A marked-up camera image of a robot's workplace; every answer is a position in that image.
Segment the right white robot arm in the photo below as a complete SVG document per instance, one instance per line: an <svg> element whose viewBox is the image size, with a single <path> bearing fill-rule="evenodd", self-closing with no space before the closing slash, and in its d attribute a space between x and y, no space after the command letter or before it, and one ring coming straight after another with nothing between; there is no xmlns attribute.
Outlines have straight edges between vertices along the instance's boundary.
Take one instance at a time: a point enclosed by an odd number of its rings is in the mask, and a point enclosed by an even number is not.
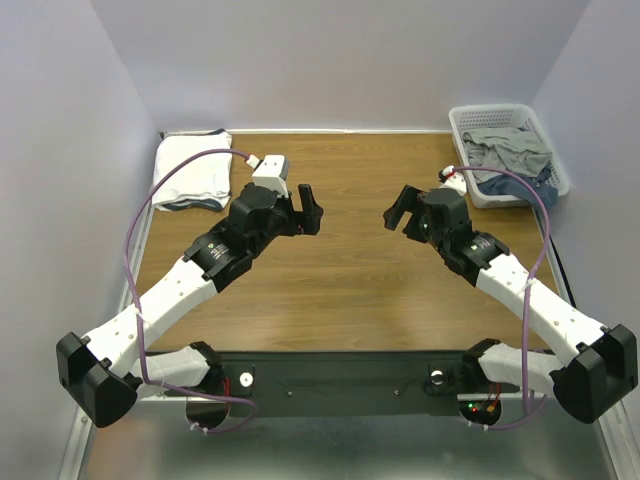
<svg viewBox="0 0 640 480"><path fill-rule="evenodd" d="M521 319L549 347L526 353L486 339L467 350L463 384L482 390L508 383L555 399L575 420L592 424L638 384L637 340L625 326L609 328L575 309L529 276L508 247L473 228L461 189L405 186L383 214L393 230L410 215L405 236L434 247L444 264Z"/></svg>

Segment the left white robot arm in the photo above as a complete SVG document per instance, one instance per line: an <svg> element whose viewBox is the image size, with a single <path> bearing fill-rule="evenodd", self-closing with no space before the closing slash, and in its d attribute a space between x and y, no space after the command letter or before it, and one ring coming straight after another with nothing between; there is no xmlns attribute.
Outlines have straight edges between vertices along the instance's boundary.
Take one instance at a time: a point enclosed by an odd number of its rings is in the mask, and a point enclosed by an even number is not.
<svg viewBox="0 0 640 480"><path fill-rule="evenodd" d="M316 235L324 214L308 184L298 187L301 210L288 190L245 185L226 218L197 237L164 277L111 320L56 344L60 384L98 428L123 418L156 391L215 392L223 371L215 352L196 342L148 357L146 348L201 303L248 272L279 236Z"/></svg>

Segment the grey tank top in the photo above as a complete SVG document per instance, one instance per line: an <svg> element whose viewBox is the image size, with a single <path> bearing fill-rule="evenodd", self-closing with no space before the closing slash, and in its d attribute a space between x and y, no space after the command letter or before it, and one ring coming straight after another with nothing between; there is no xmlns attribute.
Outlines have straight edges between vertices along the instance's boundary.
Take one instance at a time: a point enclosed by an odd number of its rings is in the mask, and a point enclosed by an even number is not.
<svg viewBox="0 0 640 480"><path fill-rule="evenodd" d="M552 160L552 151L532 131L520 128L476 128L464 131L461 139L471 166L510 171L534 179ZM498 175L492 171L475 171L477 183Z"/></svg>

